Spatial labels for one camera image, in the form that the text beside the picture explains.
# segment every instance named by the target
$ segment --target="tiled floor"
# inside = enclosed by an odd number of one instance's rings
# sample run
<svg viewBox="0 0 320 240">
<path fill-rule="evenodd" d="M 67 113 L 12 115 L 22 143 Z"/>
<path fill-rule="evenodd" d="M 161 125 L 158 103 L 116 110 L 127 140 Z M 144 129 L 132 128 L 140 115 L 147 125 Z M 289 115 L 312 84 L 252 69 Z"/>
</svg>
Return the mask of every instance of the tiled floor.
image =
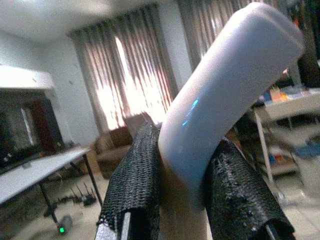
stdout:
<svg viewBox="0 0 320 240">
<path fill-rule="evenodd" d="M 320 200 L 303 191 L 297 174 L 278 178 L 276 185 L 285 196 L 282 210 L 295 228 L 297 240 L 320 240 Z"/>
<path fill-rule="evenodd" d="M 101 196 L 104 197 L 108 181 L 100 174 L 96 174 L 98 188 Z M 50 192 L 50 198 L 54 199 L 66 193 L 71 194 L 70 187 L 78 185 L 82 190 L 85 182 L 91 186 L 88 175 L 78 177 L 70 181 L 59 183 L 54 192 Z M 306 197 L 302 191 L 303 185 L 298 175 L 287 175 L 276 179 L 279 190 L 285 196 L 281 206 L 290 222 L 295 228 L 297 240 L 320 240 L 320 201 Z M 72 230 L 64 235 L 58 235 L 54 222 L 50 217 L 43 216 L 31 221 L 26 227 L 21 229 L 13 238 L 14 240 L 82 240 L 94 239 L 96 232 L 96 221 L 100 213 L 100 206 L 96 202 L 94 205 L 84 208 L 72 203 L 59 205 L 56 215 L 60 219 L 65 214 L 71 214 L 74 220 Z"/>
</svg>

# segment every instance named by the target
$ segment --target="gray curtain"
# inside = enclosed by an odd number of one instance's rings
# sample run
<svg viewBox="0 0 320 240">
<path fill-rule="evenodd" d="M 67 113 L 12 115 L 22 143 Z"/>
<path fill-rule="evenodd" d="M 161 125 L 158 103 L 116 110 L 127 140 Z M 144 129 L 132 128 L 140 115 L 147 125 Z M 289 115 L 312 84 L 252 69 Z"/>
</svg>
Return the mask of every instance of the gray curtain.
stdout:
<svg viewBox="0 0 320 240">
<path fill-rule="evenodd" d="M 177 86 L 156 5 L 149 5 L 70 34 L 100 132 L 124 118 L 148 113 L 162 121 Z"/>
<path fill-rule="evenodd" d="M 195 69 L 231 15 L 251 2 L 276 0 L 179 0 L 191 66 Z"/>
</svg>

